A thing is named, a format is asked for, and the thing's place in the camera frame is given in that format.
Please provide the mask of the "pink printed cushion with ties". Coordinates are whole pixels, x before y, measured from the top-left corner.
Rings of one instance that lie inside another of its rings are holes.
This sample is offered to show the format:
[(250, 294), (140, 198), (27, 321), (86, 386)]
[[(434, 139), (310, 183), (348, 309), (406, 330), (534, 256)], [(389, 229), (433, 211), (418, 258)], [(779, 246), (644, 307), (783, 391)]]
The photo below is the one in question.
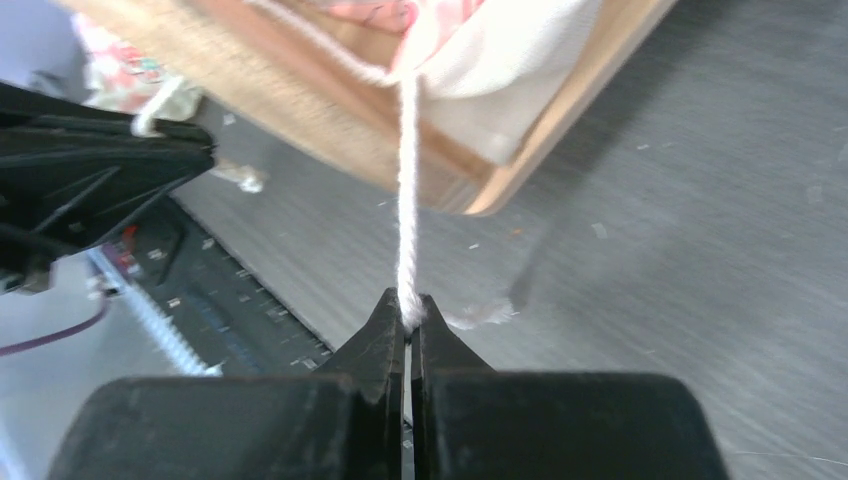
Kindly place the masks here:
[(424, 158), (511, 161), (574, 70), (598, 1), (74, 1), (267, 132), (398, 191), (401, 320)]

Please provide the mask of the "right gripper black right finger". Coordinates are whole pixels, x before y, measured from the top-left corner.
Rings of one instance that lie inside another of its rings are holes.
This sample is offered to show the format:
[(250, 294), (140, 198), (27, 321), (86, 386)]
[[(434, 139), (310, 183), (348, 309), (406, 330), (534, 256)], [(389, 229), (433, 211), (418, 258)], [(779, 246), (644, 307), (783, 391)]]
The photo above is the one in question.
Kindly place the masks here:
[(430, 296), (411, 337), (419, 479), (725, 479), (700, 403), (645, 372), (498, 371)]

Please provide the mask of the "wooden slatted pet bed frame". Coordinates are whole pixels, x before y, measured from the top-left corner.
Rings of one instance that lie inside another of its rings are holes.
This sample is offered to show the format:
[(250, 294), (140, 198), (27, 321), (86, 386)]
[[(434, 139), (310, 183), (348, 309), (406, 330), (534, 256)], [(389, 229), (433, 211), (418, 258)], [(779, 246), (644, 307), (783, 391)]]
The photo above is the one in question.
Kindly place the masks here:
[(72, 1), (69, 8), (268, 132), (395, 190), (399, 53), (419, 95), (419, 200), (498, 210), (671, 9), (668, 1), (464, 1), (435, 31), (421, 1)]

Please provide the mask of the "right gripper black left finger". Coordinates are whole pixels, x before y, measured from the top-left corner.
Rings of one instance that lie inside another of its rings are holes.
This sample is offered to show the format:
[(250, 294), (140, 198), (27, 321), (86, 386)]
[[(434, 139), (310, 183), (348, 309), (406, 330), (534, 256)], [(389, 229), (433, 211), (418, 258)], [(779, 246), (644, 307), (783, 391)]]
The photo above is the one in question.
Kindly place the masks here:
[(98, 388), (52, 479), (398, 479), (405, 333), (395, 289), (305, 375), (123, 378)]

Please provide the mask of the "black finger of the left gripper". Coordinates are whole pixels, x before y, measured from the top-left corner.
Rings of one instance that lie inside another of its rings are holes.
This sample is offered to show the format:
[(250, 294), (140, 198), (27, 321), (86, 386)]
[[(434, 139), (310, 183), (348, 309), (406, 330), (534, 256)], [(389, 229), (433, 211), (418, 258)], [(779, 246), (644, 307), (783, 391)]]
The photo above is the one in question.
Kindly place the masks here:
[(203, 128), (162, 121), (141, 137), (133, 119), (2, 84), (2, 291), (46, 290), (55, 260), (104, 243), (213, 167)]

